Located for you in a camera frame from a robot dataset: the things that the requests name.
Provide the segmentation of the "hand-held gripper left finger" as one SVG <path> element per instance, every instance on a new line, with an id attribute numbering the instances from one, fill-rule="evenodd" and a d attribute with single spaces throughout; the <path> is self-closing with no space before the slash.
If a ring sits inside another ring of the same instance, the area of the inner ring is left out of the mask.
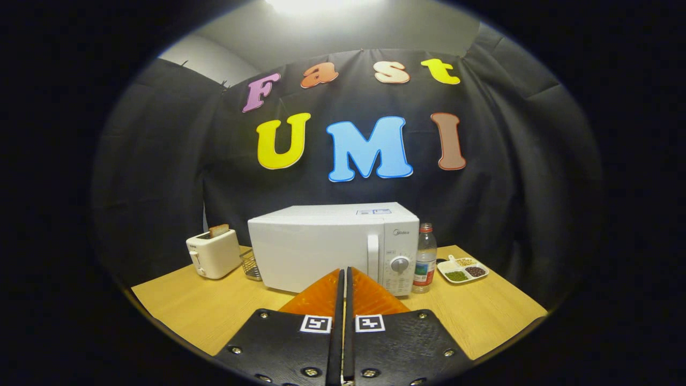
<path id="1" fill-rule="evenodd" d="M 331 276 L 331 316 L 257 309 L 214 359 L 257 385 L 341 385 L 345 271 Z"/>

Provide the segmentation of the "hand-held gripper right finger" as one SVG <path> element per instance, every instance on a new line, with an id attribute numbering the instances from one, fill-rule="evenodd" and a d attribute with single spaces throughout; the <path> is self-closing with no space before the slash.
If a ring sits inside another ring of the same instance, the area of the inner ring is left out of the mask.
<path id="1" fill-rule="evenodd" d="M 346 269 L 344 385 L 437 385 L 474 361 L 429 309 L 383 315 L 355 311 L 365 274 Z"/>

